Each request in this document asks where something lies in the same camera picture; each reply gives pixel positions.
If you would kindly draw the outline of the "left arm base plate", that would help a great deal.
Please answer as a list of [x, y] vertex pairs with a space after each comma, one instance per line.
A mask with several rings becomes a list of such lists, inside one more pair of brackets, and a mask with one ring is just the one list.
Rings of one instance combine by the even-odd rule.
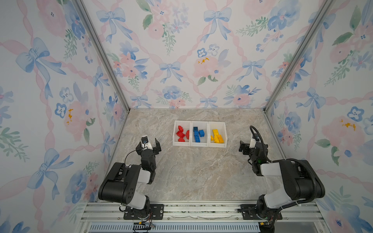
[[126, 207], [124, 210], [124, 220], [162, 220], [164, 216], [163, 204], [149, 204], [145, 205], [143, 209], [135, 209]]

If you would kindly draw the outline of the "white bin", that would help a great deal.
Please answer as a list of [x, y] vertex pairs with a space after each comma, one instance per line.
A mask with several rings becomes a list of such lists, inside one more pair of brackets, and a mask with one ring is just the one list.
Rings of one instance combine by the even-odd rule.
[[191, 136], [189, 137], [192, 147], [207, 147], [207, 121], [192, 121]]
[[191, 121], [176, 120], [173, 128], [174, 146], [191, 146]]
[[209, 121], [207, 123], [207, 146], [210, 148], [227, 147], [227, 130], [225, 122]]

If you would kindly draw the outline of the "long red lego brick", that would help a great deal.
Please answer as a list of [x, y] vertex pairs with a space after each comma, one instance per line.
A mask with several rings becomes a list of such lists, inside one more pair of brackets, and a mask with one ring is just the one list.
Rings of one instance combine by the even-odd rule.
[[183, 132], [180, 132], [180, 131], [178, 131], [178, 132], [176, 133], [176, 135], [177, 135], [178, 137], [180, 137], [180, 138], [184, 138], [184, 137], [185, 137], [185, 134], [184, 134]]

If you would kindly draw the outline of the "yellow curved lego brick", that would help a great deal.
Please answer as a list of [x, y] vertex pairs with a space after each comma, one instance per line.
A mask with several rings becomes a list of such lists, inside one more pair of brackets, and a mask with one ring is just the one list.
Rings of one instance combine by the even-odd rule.
[[224, 139], [221, 135], [218, 135], [219, 143], [224, 143]]

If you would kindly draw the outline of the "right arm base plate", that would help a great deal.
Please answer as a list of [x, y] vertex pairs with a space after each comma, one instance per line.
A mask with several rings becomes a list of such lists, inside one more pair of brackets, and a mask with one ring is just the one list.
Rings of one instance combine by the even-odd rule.
[[241, 204], [237, 212], [241, 213], [244, 220], [273, 220], [276, 209], [270, 209], [256, 204]]

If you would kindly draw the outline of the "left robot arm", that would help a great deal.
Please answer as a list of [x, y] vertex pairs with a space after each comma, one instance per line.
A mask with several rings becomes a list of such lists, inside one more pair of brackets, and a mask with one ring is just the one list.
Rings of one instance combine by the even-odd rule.
[[148, 196], [136, 191], [137, 184], [152, 184], [156, 175], [156, 156], [161, 152], [161, 145], [155, 140], [155, 146], [143, 136], [135, 152], [141, 158], [140, 165], [127, 165], [115, 162], [104, 178], [98, 192], [101, 201], [119, 203], [136, 211], [150, 211]]

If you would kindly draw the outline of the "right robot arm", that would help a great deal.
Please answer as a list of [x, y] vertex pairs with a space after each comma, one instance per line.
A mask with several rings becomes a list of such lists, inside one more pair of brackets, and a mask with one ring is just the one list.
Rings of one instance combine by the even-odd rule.
[[252, 171], [260, 177], [280, 177], [282, 186], [259, 196], [255, 206], [241, 205], [243, 215], [275, 221], [281, 210], [309, 203], [325, 196], [325, 188], [307, 160], [281, 159], [269, 161], [268, 145], [256, 142], [240, 142], [239, 152], [249, 156]]

